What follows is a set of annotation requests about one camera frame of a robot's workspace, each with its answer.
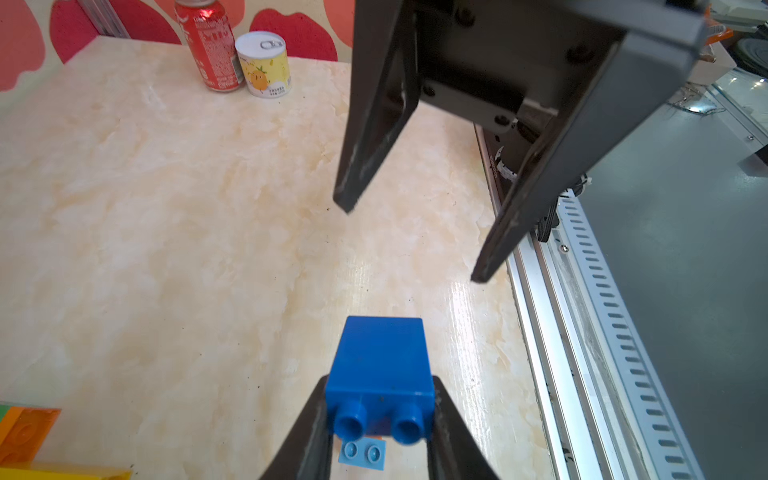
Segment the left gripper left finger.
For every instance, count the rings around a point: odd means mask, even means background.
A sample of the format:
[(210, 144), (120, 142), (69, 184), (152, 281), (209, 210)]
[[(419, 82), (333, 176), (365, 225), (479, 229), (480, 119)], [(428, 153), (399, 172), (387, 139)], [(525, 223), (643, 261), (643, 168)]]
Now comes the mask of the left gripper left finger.
[(325, 387), (322, 376), (287, 437), (260, 480), (328, 480), (332, 468), (333, 436), (328, 427)]

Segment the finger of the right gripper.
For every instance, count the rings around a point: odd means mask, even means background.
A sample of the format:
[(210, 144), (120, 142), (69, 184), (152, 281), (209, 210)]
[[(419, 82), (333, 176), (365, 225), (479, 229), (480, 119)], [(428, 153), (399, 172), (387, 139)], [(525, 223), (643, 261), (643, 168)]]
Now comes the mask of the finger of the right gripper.
[(628, 32), (609, 48), (578, 98), (526, 154), (482, 246), (471, 279), (488, 282), (556, 197), (681, 87), (703, 41)]
[(333, 200), (355, 208), (420, 97), (411, 1), (358, 1), (349, 112)]

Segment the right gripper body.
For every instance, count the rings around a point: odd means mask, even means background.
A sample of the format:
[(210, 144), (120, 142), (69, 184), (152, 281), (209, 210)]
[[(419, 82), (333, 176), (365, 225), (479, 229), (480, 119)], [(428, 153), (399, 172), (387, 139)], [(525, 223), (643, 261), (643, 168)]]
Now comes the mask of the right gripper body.
[(496, 133), (564, 130), (630, 29), (627, 1), (416, 1), (423, 101)]

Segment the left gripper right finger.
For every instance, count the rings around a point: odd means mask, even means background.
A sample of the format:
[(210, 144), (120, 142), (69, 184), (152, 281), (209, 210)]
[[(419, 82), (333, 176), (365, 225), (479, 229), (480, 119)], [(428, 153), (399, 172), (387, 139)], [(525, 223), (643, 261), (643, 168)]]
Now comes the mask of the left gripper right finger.
[(435, 411), (432, 436), (427, 441), (430, 480), (497, 480), (458, 408), (438, 376), (433, 376)]

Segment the light blue lego brick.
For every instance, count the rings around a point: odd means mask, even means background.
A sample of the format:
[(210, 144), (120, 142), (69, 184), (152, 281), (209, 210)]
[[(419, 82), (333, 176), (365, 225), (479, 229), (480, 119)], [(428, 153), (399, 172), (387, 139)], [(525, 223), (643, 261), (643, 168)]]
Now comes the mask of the light blue lego brick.
[(338, 462), (376, 471), (383, 471), (386, 465), (386, 441), (381, 438), (362, 437), (356, 441), (342, 443)]

